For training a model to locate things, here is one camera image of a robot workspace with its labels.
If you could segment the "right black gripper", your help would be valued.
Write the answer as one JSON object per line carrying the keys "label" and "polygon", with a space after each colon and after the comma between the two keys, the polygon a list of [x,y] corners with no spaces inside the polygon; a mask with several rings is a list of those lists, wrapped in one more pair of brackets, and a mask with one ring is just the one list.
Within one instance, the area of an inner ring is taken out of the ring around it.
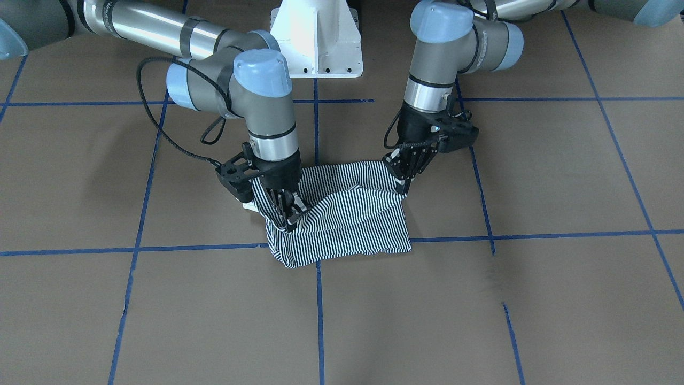
{"label": "right black gripper", "polygon": [[254,157],[253,164],[259,171],[259,179],[268,202],[278,214],[277,227],[292,232],[297,227],[298,219],[310,210],[310,204],[300,194],[300,151],[295,151],[293,155],[280,161]]}

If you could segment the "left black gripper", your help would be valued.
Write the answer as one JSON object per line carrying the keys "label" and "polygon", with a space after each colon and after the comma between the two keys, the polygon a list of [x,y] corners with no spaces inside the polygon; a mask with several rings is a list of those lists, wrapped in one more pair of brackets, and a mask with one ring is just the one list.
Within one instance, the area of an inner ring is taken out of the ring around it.
{"label": "left black gripper", "polygon": [[403,103],[384,136],[390,150],[383,164],[395,179],[395,191],[407,194],[416,175],[421,174],[438,153],[453,151],[455,142],[450,103],[437,112],[424,112]]}

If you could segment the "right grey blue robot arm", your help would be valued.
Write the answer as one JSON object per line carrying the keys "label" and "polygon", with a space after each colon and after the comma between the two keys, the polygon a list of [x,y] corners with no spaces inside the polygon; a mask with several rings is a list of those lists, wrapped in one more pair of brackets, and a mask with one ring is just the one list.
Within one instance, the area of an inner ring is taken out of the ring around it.
{"label": "right grey blue robot arm", "polygon": [[267,31],[238,32],[142,1],[2,1],[2,59],[65,41],[80,33],[113,36],[166,53],[140,61],[137,87],[151,110],[142,71],[168,63],[166,90],[176,105],[217,115],[213,126],[244,119],[248,140],[221,163],[161,136],[178,151],[212,164],[222,185],[243,204],[260,186],[282,231],[308,211],[300,197],[301,158],[292,82],[286,59]]}

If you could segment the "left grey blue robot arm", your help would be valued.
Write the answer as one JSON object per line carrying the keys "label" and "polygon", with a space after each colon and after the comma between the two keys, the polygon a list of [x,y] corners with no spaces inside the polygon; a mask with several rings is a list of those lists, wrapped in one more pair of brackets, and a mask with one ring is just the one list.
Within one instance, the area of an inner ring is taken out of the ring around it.
{"label": "left grey blue robot arm", "polygon": [[455,81],[477,71],[503,71],[522,56],[519,24],[551,12],[584,8],[659,27],[682,11],[682,1],[421,1],[410,29],[417,39],[401,109],[391,122],[398,141],[383,163],[406,194],[439,153],[472,146],[479,130],[466,110],[455,112]]}

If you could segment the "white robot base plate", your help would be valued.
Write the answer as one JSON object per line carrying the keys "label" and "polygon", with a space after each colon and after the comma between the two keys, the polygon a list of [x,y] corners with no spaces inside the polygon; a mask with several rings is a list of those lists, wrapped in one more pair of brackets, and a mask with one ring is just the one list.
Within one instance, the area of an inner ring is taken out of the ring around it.
{"label": "white robot base plate", "polygon": [[359,78],[364,71],[359,7],[349,1],[282,1],[270,33],[295,79]]}

